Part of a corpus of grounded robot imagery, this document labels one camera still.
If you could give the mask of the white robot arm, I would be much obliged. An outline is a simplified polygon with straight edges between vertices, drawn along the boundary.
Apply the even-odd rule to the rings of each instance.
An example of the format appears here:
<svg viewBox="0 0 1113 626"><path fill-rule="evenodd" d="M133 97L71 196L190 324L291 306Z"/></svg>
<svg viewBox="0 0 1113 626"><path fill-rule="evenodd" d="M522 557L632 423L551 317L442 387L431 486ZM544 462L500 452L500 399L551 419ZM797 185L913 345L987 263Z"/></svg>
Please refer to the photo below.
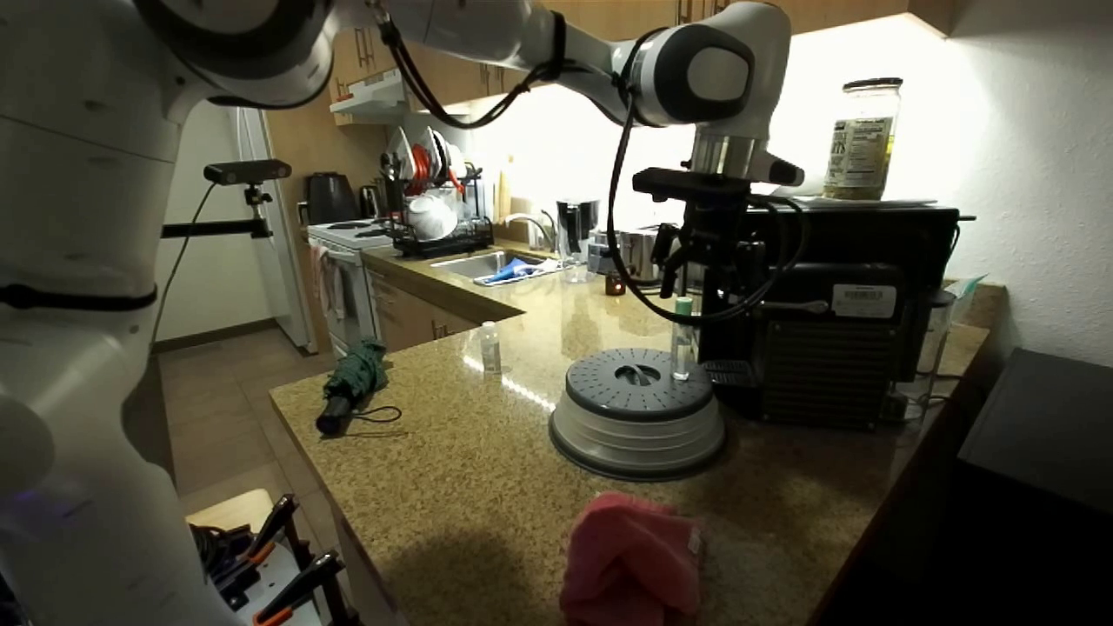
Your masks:
<svg viewBox="0 0 1113 626"><path fill-rule="evenodd" d="M772 0L605 40L540 0L373 0L414 40L695 131L691 171L777 180L790 16ZM238 626L172 474L127 432L196 103L299 109L336 0L0 0L0 573L31 626Z"/></svg>

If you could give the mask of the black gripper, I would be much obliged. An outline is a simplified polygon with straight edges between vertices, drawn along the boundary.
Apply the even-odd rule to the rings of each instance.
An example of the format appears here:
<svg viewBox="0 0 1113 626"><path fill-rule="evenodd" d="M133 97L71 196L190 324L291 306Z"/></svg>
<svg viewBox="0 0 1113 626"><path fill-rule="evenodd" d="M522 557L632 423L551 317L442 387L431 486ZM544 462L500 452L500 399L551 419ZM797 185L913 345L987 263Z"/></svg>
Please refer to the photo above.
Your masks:
<svg viewBox="0 0 1113 626"><path fill-rule="evenodd" d="M682 298L691 287L725 306L764 306L801 275L802 213L790 199L754 196L749 180L648 166L632 186L678 202L682 221L653 240L659 287Z"/></svg>

